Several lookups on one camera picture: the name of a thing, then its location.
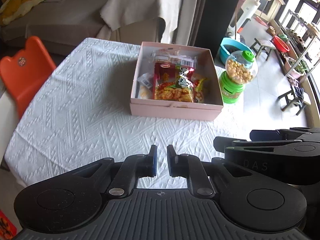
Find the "dark red snack pouch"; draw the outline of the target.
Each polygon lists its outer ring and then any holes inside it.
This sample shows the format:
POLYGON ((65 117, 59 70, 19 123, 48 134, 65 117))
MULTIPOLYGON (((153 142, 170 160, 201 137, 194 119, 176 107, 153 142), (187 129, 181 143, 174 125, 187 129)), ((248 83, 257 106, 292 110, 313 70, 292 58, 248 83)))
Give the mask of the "dark red snack pouch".
POLYGON ((194 102, 191 77, 194 68, 156 62, 153 98, 163 101, 194 102))

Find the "yellow white snack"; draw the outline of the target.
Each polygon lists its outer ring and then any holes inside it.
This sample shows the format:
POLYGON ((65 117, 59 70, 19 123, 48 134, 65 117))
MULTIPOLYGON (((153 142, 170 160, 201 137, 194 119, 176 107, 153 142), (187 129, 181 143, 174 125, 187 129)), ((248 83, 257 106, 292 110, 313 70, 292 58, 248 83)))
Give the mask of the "yellow white snack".
POLYGON ((143 75, 141 75, 137 81, 143 85, 144 87, 146 87, 149 90, 152 90, 153 88, 153 74, 152 73, 144 73, 143 75))

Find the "red label clear snack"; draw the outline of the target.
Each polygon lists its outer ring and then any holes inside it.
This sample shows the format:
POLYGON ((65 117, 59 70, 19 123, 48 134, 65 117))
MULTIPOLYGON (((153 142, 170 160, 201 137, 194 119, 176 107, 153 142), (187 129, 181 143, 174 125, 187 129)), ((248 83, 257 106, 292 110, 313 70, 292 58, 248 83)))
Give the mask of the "red label clear snack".
POLYGON ((186 66, 196 68, 198 59, 197 57, 191 57, 182 55, 179 49, 160 49, 154 50, 150 56, 150 62, 161 62, 167 64, 175 64, 180 66, 186 66))

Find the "dark wooden stool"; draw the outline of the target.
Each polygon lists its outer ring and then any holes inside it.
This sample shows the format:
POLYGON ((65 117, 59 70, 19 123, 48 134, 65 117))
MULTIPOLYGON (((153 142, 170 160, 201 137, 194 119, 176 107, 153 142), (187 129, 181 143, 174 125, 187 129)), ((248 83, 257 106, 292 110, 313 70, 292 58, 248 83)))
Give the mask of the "dark wooden stool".
POLYGON ((304 89, 299 86, 290 85, 290 90, 280 96, 278 100, 285 99, 286 105, 281 108, 281 111, 284 112, 287 109, 296 106, 299 108, 296 116, 299 116, 300 113, 306 108, 306 106, 311 105, 311 100, 309 95, 304 92, 304 89))
POLYGON ((261 53, 265 53, 267 55, 267 61, 272 51, 276 50, 276 47, 270 40, 255 38, 254 43, 250 46, 250 49, 255 52, 256 58, 258 58, 261 55, 261 53))

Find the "yellow panda snack bag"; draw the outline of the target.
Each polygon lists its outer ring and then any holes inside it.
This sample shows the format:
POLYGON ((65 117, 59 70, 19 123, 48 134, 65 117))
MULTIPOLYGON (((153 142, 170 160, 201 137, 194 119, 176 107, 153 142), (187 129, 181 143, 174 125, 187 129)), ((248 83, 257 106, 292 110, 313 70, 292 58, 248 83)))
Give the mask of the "yellow panda snack bag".
POLYGON ((193 74, 191 77, 193 83, 193 93, 195 103, 204 103, 204 97, 208 93, 209 79, 201 74, 193 74))

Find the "green candy dispenser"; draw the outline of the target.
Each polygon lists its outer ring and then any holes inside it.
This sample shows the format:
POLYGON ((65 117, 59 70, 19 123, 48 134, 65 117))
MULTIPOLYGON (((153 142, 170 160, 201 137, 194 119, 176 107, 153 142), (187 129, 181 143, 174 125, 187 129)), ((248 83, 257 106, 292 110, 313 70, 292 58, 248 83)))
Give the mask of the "green candy dispenser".
POLYGON ((250 50, 232 52, 225 62, 225 71, 219 77, 224 103, 235 103, 258 73, 255 55, 250 50))

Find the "red white rice cracker pack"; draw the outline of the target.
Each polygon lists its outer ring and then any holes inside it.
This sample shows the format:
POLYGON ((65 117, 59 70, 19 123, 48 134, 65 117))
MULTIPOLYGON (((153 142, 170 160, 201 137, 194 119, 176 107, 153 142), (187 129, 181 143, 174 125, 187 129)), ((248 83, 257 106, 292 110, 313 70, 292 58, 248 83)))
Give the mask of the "red white rice cracker pack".
POLYGON ((139 85, 138 98, 143 100, 153 99, 152 87, 148 88, 145 85, 139 85))

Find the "pink cardboard box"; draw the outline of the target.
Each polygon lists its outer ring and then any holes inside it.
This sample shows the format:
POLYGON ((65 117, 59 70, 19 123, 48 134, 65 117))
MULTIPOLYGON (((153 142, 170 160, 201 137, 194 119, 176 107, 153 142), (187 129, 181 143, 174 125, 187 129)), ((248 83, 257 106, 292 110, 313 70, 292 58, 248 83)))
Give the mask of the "pink cardboard box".
POLYGON ((209 49, 141 44, 131 89, 132 115, 213 121, 223 107, 209 49))

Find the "white textured tablecloth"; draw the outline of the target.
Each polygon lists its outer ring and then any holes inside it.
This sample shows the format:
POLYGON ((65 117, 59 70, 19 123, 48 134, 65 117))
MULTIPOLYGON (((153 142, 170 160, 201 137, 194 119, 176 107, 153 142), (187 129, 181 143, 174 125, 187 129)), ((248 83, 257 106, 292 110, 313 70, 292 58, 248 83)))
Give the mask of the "white textured tablecloth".
POLYGON ((140 46, 83 40, 57 67, 25 111, 4 159, 22 186, 60 175, 105 157, 123 161, 158 147, 157 174, 140 188, 181 188, 172 178, 166 149, 210 161, 217 136, 243 138, 242 102, 226 105, 213 121, 134 116, 131 89, 140 46))

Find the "blue plastic basin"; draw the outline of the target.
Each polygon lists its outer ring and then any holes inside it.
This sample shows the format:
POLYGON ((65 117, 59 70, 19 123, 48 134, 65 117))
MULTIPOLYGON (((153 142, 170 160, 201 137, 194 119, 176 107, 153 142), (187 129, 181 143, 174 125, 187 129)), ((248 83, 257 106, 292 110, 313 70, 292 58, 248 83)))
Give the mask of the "blue plastic basin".
POLYGON ((241 51, 247 50, 247 51, 252 52, 252 50, 248 46, 246 46, 245 44, 243 44, 237 40, 234 40, 230 37, 224 37, 222 39, 222 42, 221 42, 219 49, 218 49, 218 56, 219 56, 220 61, 223 64, 225 64, 229 55, 231 55, 231 53, 238 51, 238 50, 241 50, 241 51))

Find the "red plastic basin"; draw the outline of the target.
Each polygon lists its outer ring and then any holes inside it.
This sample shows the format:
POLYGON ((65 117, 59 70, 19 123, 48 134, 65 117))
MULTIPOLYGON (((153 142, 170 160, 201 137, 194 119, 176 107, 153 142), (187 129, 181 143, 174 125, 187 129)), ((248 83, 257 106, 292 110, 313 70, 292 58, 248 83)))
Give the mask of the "red plastic basin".
POLYGON ((288 53, 290 51, 287 44, 280 37, 274 36, 271 41, 279 52, 288 53))

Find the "white side cabinet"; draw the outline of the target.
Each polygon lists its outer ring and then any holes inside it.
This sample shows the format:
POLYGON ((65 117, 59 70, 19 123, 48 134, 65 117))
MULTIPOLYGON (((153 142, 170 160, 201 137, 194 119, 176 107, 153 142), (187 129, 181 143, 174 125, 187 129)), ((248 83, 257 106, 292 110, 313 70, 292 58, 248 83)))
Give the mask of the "white side cabinet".
POLYGON ((4 90, 1 95, 1 167, 8 169, 4 159, 12 134, 19 123, 16 104, 10 94, 4 90))

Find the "red paper decoration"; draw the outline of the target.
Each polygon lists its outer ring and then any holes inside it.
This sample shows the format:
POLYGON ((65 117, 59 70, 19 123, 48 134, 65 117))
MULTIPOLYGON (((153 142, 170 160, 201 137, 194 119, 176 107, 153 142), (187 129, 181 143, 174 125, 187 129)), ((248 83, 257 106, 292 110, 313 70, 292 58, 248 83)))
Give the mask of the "red paper decoration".
POLYGON ((17 235, 17 228, 6 217, 6 215, 0 211, 0 239, 12 240, 17 235))

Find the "orange plastic chair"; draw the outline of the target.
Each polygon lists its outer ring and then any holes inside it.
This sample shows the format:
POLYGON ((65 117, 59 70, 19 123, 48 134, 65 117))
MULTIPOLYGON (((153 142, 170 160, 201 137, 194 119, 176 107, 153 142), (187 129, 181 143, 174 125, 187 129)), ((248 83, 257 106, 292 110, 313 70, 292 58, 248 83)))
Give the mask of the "orange plastic chair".
POLYGON ((28 38, 25 48, 14 56, 1 59, 1 79, 16 103, 19 118, 55 69, 54 61, 37 36, 28 38))

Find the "beige cloth on sofa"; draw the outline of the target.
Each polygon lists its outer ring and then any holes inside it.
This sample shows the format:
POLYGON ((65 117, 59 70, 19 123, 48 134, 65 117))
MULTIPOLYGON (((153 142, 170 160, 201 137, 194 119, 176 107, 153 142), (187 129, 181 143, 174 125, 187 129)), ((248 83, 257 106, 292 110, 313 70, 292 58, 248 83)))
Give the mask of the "beige cloth on sofa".
POLYGON ((182 0, 108 0, 100 16, 105 22, 97 38, 140 45, 171 43, 182 0))

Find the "grey sofa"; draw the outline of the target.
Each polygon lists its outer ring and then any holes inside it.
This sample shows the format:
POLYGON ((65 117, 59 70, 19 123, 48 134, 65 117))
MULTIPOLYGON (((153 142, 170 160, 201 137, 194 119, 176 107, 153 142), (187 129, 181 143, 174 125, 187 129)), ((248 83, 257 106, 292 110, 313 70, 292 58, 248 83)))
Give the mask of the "grey sofa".
POLYGON ((1 42, 23 47, 37 36, 51 53, 67 55, 85 38, 96 38, 105 26, 100 16, 108 0, 45 0, 23 17, 1 26, 1 42))

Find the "yellow cloth on sofa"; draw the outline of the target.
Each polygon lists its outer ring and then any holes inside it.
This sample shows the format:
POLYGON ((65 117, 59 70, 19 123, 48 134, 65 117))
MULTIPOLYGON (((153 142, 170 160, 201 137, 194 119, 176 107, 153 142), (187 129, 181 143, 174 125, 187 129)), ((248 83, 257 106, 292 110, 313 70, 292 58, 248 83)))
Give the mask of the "yellow cloth on sofa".
POLYGON ((26 15, 33 7, 45 0, 1 0, 1 26, 26 15))

